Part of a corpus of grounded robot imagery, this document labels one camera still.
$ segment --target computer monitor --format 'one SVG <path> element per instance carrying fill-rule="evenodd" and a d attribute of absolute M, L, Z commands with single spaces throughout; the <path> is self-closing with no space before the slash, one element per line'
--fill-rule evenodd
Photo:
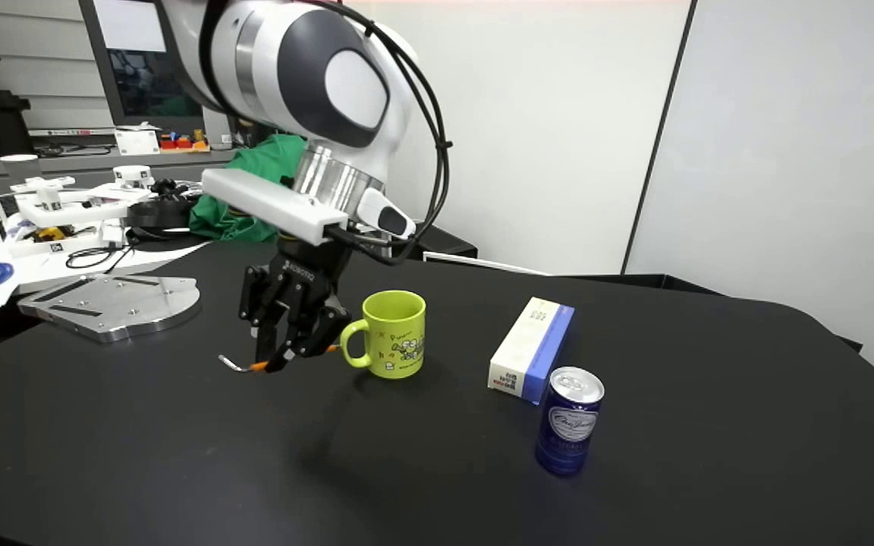
<path fill-rule="evenodd" d="M 164 49 L 162 19 L 153 0 L 78 0 L 108 114 L 116 124 L 158 124 L 191 133 L 204 126 L 193 103 Z"/>

